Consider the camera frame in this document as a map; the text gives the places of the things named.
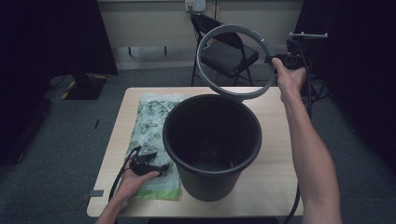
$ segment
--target electrical outlet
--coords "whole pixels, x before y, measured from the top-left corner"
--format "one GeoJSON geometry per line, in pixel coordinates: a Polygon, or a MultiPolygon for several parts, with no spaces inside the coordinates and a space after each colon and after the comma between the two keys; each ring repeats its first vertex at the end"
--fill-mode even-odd
{"type": "Polygon", "coordinates": [[[206,10],[206,0],[184,0],[185,10],[190,11],[205,11],[206,10]]]}
{"type": "Polygon", "coordinates": [[[194,11],[195,0],[184,0],[185,10],[186,11],[194,11]]]}
{"type": "Polygon", "coordinates": [[[206,0],[195,0],[194,11],[205,11],[206,0]]]}

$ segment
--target plastic bag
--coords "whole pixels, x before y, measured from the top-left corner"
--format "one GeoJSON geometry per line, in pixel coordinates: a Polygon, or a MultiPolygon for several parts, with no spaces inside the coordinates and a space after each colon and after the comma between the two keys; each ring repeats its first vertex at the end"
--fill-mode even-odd
{"type": "Polygon", "coordinates": [[[145,142],[159,152],[149,164],[162,166],[169,163],[169,169],[161,177],[146,182],[134,195],[136,198],[176,200],[180,194],[180,178],[176,165],[171,161],[163,146],[163,124],[169,112],[186,97],[181,94],[142,93],[137,109],[134,131],[126,155],[145,142]]]}

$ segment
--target wrist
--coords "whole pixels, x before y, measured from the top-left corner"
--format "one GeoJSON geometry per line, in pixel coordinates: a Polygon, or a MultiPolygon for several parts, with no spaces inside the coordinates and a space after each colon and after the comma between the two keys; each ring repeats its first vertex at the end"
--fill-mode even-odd
{"type": "Polygon", "coordinates": [[[280,94],[280,99],[282,100],[282,103],[284,105],[286,104],[291,104],[293,102],[300,102],[301,101],[301,95],[300,92],[297,90],[285,90],[282,91],[280,94]]]}
{"type": "Polygon", "coordinates": [[[119,203],[125,203],[126,201],[128,201],[129,198],[130,198],[129,195],[122,193],[120,191],[117,191],[111,200],[114,200],[119,203]]]}

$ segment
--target chair backrest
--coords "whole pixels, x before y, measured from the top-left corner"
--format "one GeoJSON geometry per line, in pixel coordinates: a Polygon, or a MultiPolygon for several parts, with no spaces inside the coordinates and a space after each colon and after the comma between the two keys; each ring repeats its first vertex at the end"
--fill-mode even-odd
{"type": "MultiPolygon", "coordinates": [[[[223,23],[199,13],[194,13],[191,15],[191,22],[196,33],[198,34],[198,43],[201,42],[203,38],[202,34],[207,34],[216,27],[223,25],[223,23]]],[[[223,33],[215,35],[213,38],[233,46],[234,48],[243,48],[242,40],[237,33],[223,33]]]]}

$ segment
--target cord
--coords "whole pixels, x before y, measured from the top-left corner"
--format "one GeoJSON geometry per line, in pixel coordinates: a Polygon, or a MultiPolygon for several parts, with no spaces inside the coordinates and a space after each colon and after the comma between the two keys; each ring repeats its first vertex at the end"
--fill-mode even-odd
{"type": "Polygon", "coordinates": [[[122,167],[121,167],[119,173],[117,174],[116,179],[114,180],[113,186],[111,187],[111,191],[110,191],[110,193],[109,193],[109,195],[108,195],[108,201],[109,201],[109,202],[110,202],[111,198],[112,198],[113,195],[114,195],[114,191],[116,190],[116,187],[117,187],[117,185],[119,184],[119,181],[120,181],[120,179],[121,179],[123,173],[124,173],[126,170],[129,169],[129,168],[127,168],[127,169],[124,168],[125,165],[126,165],[126,163],[127,163],[128,160],[131,158],[131,155],[132,155],[134,152],[140,150],[140,148],[141,148],[141,146],[135,147],[134,149],[132,149],[131,152],[129,153],[128,157],[126,158],[126,160],[125,160],[124,164],[122,165],[122,167]]]}
{"type": "MultiPolygon", "coordinates": [[[[326,89],[326,87],[327,87],[327,85],[326,85],[326,82],[324,80],[322,80],[321,87],[319,87],[318,89],[315,89],[315,87],[313,87],[314,88],[313,90],[315,90],[318,94],[317,94],[317,96],[314,99],[312,99],[312,105],[315,102],[320,101],[320,100],[322,100],[322,99],[324,99],[324,98],[326,98],[326,97],[328,97],[330,95],[329,90],[325,91],[325,93],[324,93],[324,90],[326,89]]],[[[307,103],[307,99],[304,98],[303,99],[303,103],[306,104],[307,103]]]]}
{"type": "Polygon", "coordinates": [[[292,207],[291,210],[290,210],[289,215],[286,217],[285,221],[283,222],[284,224],[288,224],[288,223],[291,221],[291,219],[292,219],[293,216],[294,216],[294,213],[295,213],[296,210],[297,210],[297,206],[298,206],[298,203],[299,203],[299,202],[300,202],[300,187],[299,187],[299,185],[297,184],[296,197],[295,197],[295,199],[294,199],[294,204],[293,204],[293,207],[292,207]]]}
{"type": "Polygon", "coordinates": [[[218,18],[218,0],[215,1],[215,20],[218,18]]]}
{"type": "Polygon", "coordinates": [[[306,62],[305,56],[303,54],[303,51],[300,48],[300,45],[297,43],[297,48],[300,51],[300,54],[303,58],[304,61],[304,67],[305,67],[305,71],[306,71],[306,82],[308,85],[308,106],[307,106],[307,112],[308,112],[308,117],[309,119],[312,119],[312,76],[311,76],[311,71],[310,68],[308,67],[308,64],[306,62]]]}

